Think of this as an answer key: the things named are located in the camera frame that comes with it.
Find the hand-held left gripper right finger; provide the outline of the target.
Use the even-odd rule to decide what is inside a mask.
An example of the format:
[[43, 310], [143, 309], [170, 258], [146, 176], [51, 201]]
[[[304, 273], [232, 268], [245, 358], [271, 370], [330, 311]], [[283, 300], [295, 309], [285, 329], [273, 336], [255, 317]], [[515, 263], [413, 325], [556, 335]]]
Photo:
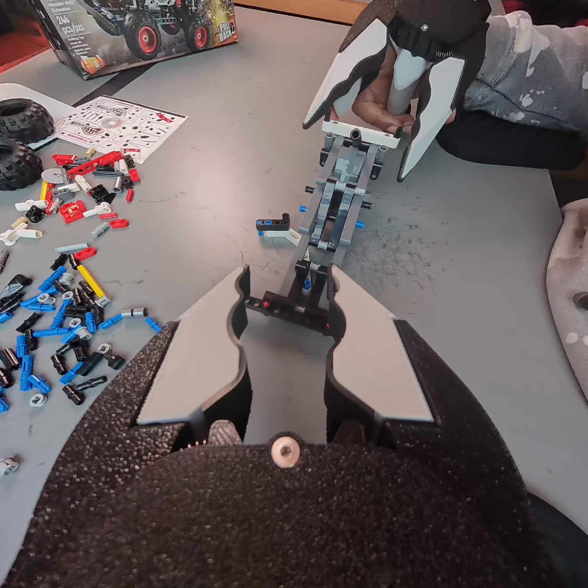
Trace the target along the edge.
[[398, 317], [338, 266], [329, 268], [327, 298], [334, 386], [376, 417], [432, 422]]

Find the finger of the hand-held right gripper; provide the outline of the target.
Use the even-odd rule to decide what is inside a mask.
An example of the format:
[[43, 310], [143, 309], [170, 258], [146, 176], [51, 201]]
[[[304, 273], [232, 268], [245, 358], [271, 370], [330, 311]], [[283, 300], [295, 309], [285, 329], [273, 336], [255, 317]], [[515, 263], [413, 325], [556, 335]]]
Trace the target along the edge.
[[327, 114], [340, 117], [349, 109], [364, 89], [378, 76], [390, 41], [389, 24], [376, 18], [363, 30], [354, 25], [357, 33], [339, 49], [322, 81], [303, 122], [309, 129]]
[[432, 64], [425, 72], [410, 141], [398, 171], [398, 182], [403, 182], [418, 164], [452, 114], [465, 65], [465, 59], [451, 56]]

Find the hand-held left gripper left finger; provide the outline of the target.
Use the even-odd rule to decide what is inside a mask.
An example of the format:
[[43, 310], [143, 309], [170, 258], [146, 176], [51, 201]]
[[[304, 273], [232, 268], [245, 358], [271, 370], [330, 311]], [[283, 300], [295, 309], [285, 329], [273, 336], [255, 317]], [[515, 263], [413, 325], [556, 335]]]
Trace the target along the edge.
[[180, 318], [137, 424], [247, 424], [251, 379], [240, 338], [248, 321], [248, 265], [232, 271]]

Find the grey black toy chassis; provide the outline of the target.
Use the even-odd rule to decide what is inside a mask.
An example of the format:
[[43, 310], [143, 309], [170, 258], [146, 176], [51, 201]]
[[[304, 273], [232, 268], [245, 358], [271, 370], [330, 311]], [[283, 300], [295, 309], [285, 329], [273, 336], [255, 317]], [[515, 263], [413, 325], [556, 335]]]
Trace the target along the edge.
[[328, 334], [327, 274], [330, 265], [342, 265], [362, 209], [371, 209], [369, 182], [377, 180], [385, 155], [400, 142], [394, 134], [331, 120], [325, 116], [320, 151], [321, 173], [305, 191], [311, 199], [301, 206], [301, 235], [278, 293], [250, 296], [248, 309], [282, 319], [321, 334]]

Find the white bent toy beam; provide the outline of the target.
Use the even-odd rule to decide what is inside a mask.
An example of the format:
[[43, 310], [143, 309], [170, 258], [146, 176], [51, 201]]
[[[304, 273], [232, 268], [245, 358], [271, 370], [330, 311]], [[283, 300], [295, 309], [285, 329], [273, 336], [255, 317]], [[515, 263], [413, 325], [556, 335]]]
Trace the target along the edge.
[[291, 228], [290, 214], [287, 212], [275, 219], [259, 218], [255, 228], [261, 238], [285, 239], [294, 246], [298, 246], [301, 239], [301, 235]]

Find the person's right forearm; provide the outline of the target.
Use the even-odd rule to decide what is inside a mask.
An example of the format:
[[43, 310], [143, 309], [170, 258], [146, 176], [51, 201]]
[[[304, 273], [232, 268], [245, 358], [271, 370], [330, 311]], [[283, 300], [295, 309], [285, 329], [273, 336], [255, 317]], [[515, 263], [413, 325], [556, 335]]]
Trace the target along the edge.
[[587, 138], [587, 26], [534, 25], [525, 11], [487, 22], [484, 61], [464, 110]]

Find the grey desk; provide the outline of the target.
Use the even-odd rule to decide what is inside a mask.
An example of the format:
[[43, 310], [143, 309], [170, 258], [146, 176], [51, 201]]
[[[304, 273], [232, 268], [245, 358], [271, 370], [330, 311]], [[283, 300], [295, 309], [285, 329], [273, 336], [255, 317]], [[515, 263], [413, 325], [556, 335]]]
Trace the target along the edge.
[[[546, 293], [562, 225], [549, 174], [454, 158], [435, 141], [403, 182], [399, 148], [368, 187], [366, 227], [339, 266], [393, 312], [433, 413], [384, 419], [328, 375], [334, 339], [246, 307], [247, 424], [137, 424], [179, 318], [240, 266], [278, 293], [296, 247], [258, 237], [319, 177], [325, 138], [302, 129], [347, 30], [253, 11], [239, 42], [121, 72], [110, 96], [187, 116], [139, 165], [129, 228], [92, 246], [123, 354], [74, 405], [42, 340], [40, 408], [13, 386], [1, 414], [5, 587], [437, 586], [461, 554], [543, 568], [526, 494], [587, 532], [587, 401]], [[327, 274], [327, 291], [329, 268]]]

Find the person's right hand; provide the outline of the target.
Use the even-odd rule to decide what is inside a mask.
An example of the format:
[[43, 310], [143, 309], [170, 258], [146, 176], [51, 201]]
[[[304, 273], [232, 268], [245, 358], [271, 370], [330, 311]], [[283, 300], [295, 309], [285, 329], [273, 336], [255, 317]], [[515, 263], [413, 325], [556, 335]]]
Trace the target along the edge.
[[389, 134], [396, 133], [399, 128], [409, 127], [414, 122], [414, 117], [410, 114], [404, 112], [392, 115], [387, 110], [395, 62], [395, 50], [388, 47], [378, 76], [358, 94], [352, 105], [353, 113], [362, 121]]

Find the adjoining grey table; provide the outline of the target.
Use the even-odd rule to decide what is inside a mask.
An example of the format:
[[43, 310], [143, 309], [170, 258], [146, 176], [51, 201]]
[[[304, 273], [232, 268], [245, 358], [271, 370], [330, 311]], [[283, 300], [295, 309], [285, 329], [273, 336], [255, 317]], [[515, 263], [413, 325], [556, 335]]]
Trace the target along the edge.
[[333, 24], [352, 25], [368, 5], [364, 1], [234, 1], [236, 6]]

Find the pile of blue black pins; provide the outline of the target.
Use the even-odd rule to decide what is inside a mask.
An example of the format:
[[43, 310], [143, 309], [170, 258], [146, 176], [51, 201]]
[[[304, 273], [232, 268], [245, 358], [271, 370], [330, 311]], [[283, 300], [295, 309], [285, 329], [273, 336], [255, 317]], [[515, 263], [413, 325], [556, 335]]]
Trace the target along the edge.
[[15, 275], [1, 291], [2, 325], [18, 310], [29, 312], [15, 327], [13, 345], [1, 348], [1, 413], [10, 409], [6, 392], [13, 386], [32, 393], [32, 408], [40, 408], [48, 401], [53, 387], [35, 370], [35, 352], [42, 340], [57, 345], [49, 361], [58, 376], [58, 385], [67, 399], [80, 406], [86, 400], [85, 391], [107, 382], [106, 376], [89, 377], [102, 362], [113, 371], [120, 371], [126, 363], [111, 343], [97, 341], [97, 335], [132, 319], [144, 322], [155, 333], [161, 331], [162, 326], [145, 307], [105, 317], [111, 300], [87, 267], [79, 263], [81, 259], [80, 254], [61, 255], [29, 298], [26, 291], [32, 279], [26, 275]]

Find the pile of red white pieces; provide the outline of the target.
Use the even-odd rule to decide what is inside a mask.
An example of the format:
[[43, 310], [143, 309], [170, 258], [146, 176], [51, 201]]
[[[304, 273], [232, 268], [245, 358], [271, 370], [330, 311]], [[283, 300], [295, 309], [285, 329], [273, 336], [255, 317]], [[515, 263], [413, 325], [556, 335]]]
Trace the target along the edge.
[[43, 233], [35, 226], [48, 217], [61, 217], [65, 224], [91, 217], [105, 221], [92, 232], [94, 237], [128, 225], [114, 213], [112, 203], [121, 192], [126, 192], [125, 199], [130, 202], [134, 185], [141, 180], [131, 155], [118, 151], [98, 155], [90, 149], [84, 157], [55, 153], [51, 159], [54, 167], [43, 166], [37, 181], [39, 197], [14, 203], [19, 216], [1, 232], [1, 245], [11, 247], [20, 239], [41, 239]]

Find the person's grey printed sweatshirt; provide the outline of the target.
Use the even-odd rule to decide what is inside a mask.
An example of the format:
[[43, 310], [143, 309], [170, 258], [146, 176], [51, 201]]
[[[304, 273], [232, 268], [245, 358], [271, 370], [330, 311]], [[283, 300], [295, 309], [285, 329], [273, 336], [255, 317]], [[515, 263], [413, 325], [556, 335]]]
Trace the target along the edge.
[[561, 212], [546, 290], [564, 352], [587, 397], [587, 198], [566, 204]]

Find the black toy set box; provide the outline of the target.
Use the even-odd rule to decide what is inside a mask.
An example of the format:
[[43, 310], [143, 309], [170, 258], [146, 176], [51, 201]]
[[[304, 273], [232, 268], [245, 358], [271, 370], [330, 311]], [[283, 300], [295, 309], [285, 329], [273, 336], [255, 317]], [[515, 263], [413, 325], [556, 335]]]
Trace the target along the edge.
[[233, 1], [28, 1], [58, 61], [85, 80], [238, 41]]

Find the toy sticker sheet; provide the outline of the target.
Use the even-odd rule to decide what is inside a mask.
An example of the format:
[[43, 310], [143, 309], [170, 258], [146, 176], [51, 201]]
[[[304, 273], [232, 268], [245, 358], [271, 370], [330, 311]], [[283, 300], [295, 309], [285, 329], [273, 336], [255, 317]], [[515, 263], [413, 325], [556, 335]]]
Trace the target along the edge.
[[121, 151], [143, 164], [188, 117], [136, 102], [99, 96], [55, 123], [55, 136], [97, 153]]

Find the black toy tyre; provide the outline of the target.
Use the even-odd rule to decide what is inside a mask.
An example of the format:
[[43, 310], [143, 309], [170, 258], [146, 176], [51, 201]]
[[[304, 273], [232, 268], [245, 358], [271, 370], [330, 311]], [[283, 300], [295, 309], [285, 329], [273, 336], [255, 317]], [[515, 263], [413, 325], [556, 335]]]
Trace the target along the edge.
[[54, 133], [54, 119], [38, 102], [25, 98], [1, 101], [1, 137], [31, 144]]
[[37, 182], [42, 175], [40, 157], [25, 143], [1, 138], [1, 190], [17, 190]]

